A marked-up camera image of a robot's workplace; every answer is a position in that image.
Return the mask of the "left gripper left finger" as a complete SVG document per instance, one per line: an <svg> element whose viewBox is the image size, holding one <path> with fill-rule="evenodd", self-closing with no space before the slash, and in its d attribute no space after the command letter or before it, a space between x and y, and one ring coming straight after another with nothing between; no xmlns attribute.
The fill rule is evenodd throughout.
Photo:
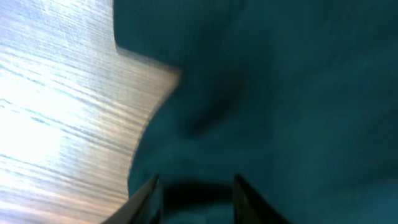
<svg viewBox="0 0 398 224"><path fill-rule="evenodd" d="M129 200L102 224L161 224L162 189L159 176L143 184Z"/></svg>

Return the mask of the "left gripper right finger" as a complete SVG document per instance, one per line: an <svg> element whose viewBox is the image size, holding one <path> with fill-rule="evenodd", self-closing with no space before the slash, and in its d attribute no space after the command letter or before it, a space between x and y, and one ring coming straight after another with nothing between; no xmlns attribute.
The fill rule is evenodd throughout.
<svg viewBox="0 0 398 224"><path fill-rule="evenodd" d="M241 175L234 177L233 210L235 224L290 224Z"/></svg>

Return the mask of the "black t-shirt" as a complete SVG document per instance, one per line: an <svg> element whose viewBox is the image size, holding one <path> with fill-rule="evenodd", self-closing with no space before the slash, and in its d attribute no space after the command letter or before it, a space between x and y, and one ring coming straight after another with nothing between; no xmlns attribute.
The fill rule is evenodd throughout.
<svg viewBox="0 0 398 224"><path fill-rule="evenodd" d="M232 223L238 174L269 223L397 222L396 0L118 0L114 37L181 71L127 181L164 223Z"/></svg>

